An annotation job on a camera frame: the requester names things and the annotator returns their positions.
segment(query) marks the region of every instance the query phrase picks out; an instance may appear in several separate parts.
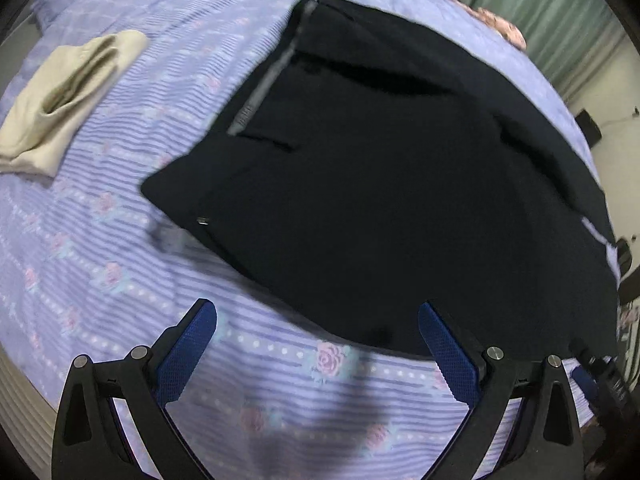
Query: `wall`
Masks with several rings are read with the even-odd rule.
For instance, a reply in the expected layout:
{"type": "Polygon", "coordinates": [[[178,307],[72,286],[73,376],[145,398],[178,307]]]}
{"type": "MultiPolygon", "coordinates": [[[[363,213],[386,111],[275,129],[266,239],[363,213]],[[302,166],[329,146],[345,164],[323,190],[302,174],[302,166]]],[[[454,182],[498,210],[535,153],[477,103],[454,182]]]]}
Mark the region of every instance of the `wall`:
{"type": "MultiPolygon", "coordinates": [[[[640,118],[630,118],[635,106],[640,107],[640,55],[626,38],[569,108],[574,115],[584,108],[601,127],[593,158],[616,237],[629,242],[633,234],[640,238],[640,118]],[[630,119],[606,124],[621,118],[630,119]]],[[[632,254],[635,268],[640,264],[640,240],[632,245],[632,254]]]]}

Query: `metal screw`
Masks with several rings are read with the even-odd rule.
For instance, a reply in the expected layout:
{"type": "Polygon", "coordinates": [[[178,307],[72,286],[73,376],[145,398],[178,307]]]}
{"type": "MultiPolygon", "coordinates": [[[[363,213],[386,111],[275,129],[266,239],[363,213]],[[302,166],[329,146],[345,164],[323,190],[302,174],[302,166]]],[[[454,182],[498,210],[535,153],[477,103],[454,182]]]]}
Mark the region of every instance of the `metal screw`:
{"type": "Polygon", "coordinates": [[[504,357],[504,352],[497,346],[489,346],[489,348],[486,349],[486,354],[495,361],[499,361],[504,357]]]}
{"type": "Polygon", "coordinates": [[[89,359],[87,358],[86,355],[79,355],[78,357],[76,357],[74,359],[74,366],[76,368],[82,368],[84,367],[85,364],[87,364],[89,362],[89,359]]]}
{"type": "Polygon", "coordinates": [[[546,358],[546,361],[552,365],[553,368],[559,368],[562,366],[562,359],[557,355],[550,355],[546,358]]]}
{"type": "Polygon", "coordinates": [[[142,359],[144,356],[146,356],[147,353],[148,349],[146,348],[146,346],[136,346],[131,351],[131,357],[133,357],[134,359],[142,359]]]}

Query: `green curtain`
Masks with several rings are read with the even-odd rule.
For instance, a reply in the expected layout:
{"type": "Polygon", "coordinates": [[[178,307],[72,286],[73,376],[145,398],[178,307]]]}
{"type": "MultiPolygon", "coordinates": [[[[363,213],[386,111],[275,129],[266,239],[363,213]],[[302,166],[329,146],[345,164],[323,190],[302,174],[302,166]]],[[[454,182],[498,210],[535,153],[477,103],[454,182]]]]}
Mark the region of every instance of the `green curtain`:
{"type": "Polygon", "coordinates": [[[625,31],[604,0],[460,0],[515,24],[527,54],[565,99],[610,59],[625,31]]]}

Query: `black speaker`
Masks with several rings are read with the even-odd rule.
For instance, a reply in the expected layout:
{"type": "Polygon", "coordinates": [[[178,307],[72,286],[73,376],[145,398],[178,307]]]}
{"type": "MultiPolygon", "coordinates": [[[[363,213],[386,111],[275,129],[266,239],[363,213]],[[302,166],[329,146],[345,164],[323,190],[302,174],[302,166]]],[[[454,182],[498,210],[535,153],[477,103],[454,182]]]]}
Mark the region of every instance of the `black speaker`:
{"type": "Polygon", "coordinates": [[[593,148],[598,141],[602,138],[602,133],[598,125],[595,123],[593,118],[587,113],[587,110],[582,110],[575,117],[575,122],[578,123],[580,129],[582,130],[582,134],[584,138],[587,139],[587,144],[590,148],[593,148]]]}
{"type": "Polygon", "coordinates": [[[618,250],[618,266],[620,267],[620,275],[624,276],[629,272],[631,264],[633,263],[633,256],[631,255],[631,247],[626,241],[626,238],[620,238],[616,242],[616,249],[618,250]]]}

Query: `folded towel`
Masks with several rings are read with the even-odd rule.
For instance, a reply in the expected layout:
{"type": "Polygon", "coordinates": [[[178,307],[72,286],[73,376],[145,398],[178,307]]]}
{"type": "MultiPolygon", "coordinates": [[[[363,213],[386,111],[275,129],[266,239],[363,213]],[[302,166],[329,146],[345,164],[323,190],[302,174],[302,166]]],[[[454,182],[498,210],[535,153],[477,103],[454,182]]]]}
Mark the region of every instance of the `folded towel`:
{"type": "Polygon", "coordinates": [[[55,176],[74,133],[147,45],[142,32],[124,30],[57,47],[0,128],[0,172],[55,176]]]}

